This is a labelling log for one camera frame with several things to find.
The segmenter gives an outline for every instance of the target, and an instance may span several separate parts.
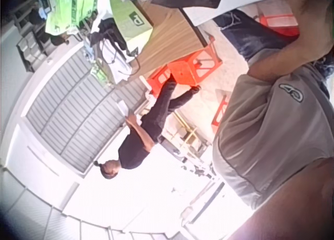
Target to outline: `sleeve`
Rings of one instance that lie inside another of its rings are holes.
[[[256,136],[266,114],[272,84],[241,75],[222,118],[217,137],[225,157],[237,154]]]

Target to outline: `jeans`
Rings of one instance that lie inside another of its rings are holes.
[[[281,35],[261,25],[240,10],[227,12],[213,20],[247,62],[263,49],[282,49],[297,39]],[[333,49],[323,58],[311,63],[324,79],[328,79],[334,73]],[[326,84],[319,82],[319,86],[329,97]]]
[[[162,86],[154,106],[141,118],[142,128],[145,129],[155,142],[158,142],[167,117],[176,109],[186,104],[196,93],[195,90],[190,89],[178,98],[171,99],[175,87],[176,82],[173,77],[167,80]]]

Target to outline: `orange stool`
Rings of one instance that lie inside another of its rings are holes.
[[[167,66],[163,66],[155,70],[151,76],[146,79],[147,83],[152,87],[152,94],[158,98],[163,84],[171,75],[171,70]]]
[[[270,26],[268,21],[270,19],[274,20],[274,19],[280,19],[280,18],[294,18],[294,16],[292,14],[285,14],[285,15],[274,15],[274,16],[264,16],[264,15],[260,15],[259,19],[260,19],[260,23],[264,26],[267,26],[268,28],[282,34],[282,35],[286,35],[289,37],[293,37],[296,35],[299,35],[299,28],[298,26],[278,26],[278,27],[273,27]]]
[[[210,44],[202,50],[167,64],[177,83],[197,86],[222,65],[213,45],[214,37],[210,35],[209,38]]]
[[[214,118],[213,118],[212,123],[211,123],[212,130],[215,134],[217,133],[219,124],[220,124],[220,122],[223,118],[223,115],[225,113],[225,110],[226,110],[226,107],[227,107],[228,104],[229,103],[226,101],[226,95],[224,95],[223,100],[221,101],[221,103],[219,105],[219,108],[218,108],[216,114],[214,115]]]

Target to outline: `person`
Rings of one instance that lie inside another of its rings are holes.
[[[239,10],[214,19],[249,64],[213,143],[216,172],[255,212],[228,240],[334,239],[333,0],[287,0],[285,37]]]
[[[158,143],[168,115],[186,104],[201,90],[200,86],[191,87],[178,98],[171,99],[175,87],[176,81],[171,75],[163,84],[154,106],[141,118],[141,125],[138,125],[137,118],[132,112],[129,114],[126,123],[130,128],[130,134],[118,149],[118,160],[109,160],[104,164],[94,162],[95,166],[100,167],[104,178],[112,179],[120,169],[131,170],[140,166],[153,146]]]

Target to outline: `gray shirt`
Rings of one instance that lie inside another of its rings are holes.
[[[334,157],[334,111],[320,90],[323,80],[311,64],[273,85],[238,78],[213,143],[213,164],[253,209],[308,164]]]

